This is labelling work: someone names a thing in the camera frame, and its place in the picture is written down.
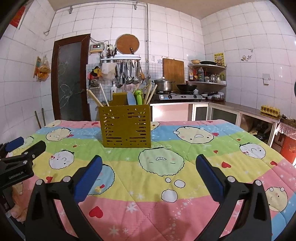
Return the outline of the person's left hand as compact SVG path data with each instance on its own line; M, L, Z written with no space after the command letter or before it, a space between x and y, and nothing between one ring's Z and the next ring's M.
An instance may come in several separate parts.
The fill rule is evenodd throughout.
M11 216L15 218L18 222L24 222L27 216L27 211L20 206L20 195L18 185L12 187L12 199L14 202L14 207L10 209Z

